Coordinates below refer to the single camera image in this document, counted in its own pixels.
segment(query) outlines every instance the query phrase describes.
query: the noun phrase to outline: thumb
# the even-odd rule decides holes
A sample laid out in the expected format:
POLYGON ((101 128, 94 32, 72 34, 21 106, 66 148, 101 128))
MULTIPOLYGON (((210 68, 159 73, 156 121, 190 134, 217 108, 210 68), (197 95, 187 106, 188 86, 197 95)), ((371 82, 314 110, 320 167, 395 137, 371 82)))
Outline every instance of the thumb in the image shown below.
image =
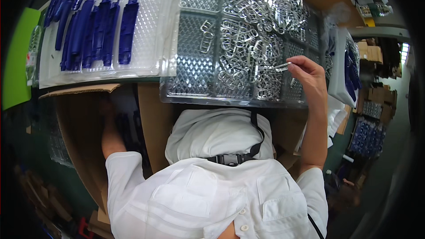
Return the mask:
POLYGON ((292 74, 292 77, 298 79, 301 84, 304 82, 304 80, 308 77, 310 77, 310 74, 305 72, 302 68, 295 64, 289 64, 288 70, 292 74))

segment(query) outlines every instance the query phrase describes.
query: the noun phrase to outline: forearm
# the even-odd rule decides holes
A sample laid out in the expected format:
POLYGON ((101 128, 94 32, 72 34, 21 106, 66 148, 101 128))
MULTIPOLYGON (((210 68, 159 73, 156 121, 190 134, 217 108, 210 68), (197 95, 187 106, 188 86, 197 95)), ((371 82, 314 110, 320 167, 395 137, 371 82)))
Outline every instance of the forearm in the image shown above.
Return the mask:
POLYGON ((115 152, 127 151, 124 142, 116 129, 114 115, 104 117, 104 130, 102 135, 102 151, 105 159, 115 152))
POLYGON ((323 169, 328 154, 327 127, 327 106, 310 108, 307 127, 301 145, 300 173, 312 167, 323 169))

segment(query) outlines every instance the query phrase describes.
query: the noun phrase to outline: black strap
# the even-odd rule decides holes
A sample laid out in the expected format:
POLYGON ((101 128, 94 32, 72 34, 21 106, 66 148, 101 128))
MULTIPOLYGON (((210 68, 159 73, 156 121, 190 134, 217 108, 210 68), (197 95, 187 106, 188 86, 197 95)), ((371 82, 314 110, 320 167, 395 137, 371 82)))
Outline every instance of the black strap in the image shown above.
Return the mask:
POLYGON ((310 216, 310 214, 307 213, 307 216, 309 217, 309 220, 311 221, 311 224, 313 225, 313 227, 315 228, 317 234, 319 235, 320 239, 325 239, 322 235, 322 233, 320 232, 319 228, 317 227, 315 221, 313 220, 313 218, 310 216))
MULTIPOLYGON (((249 153, 247 154, 236 154, 237 162, 232 162, 231 164, 228 164, 229 166, 237 166, 238 164, 241 164, 243 162, 246 162, 248 160, 255 160, 253 157, 260 152, 261 144, 264 141, 264 131, 258 126, 258 120, 257 120, 257 113, 251 111, 251 123, 252 125, 261 133, 262 140, 251 147, 249 150, 249 153)), ((210 162, 216 162, 219 164, 224 164, 224 155, 217 155, 215 157, 209 157, 207 158, 210 162)))

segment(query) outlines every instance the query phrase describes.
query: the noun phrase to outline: red object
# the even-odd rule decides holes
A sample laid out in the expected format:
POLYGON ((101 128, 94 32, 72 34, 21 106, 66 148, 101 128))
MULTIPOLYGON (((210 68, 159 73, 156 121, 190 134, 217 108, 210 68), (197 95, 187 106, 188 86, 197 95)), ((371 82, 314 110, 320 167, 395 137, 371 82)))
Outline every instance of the red object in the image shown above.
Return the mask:
POLYGON ((94 232, 87 230, 88 223, 85 222, 85 218, 82 217, 80 221, 80 226, 78 228, 78 234, 87 239, 93 239, 94 232))

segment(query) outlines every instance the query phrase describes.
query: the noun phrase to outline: black buckle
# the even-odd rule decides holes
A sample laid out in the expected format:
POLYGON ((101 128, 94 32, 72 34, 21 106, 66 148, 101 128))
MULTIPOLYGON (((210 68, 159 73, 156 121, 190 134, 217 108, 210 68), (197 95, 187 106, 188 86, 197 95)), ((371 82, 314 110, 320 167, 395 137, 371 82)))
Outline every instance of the black buckle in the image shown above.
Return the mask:
POLYGON ((239 164, 242 164, 243 162, 255 159, 250 157, 248 154, 222 154, 207 158, 207 160, 210 162, 235 167, 239 164))

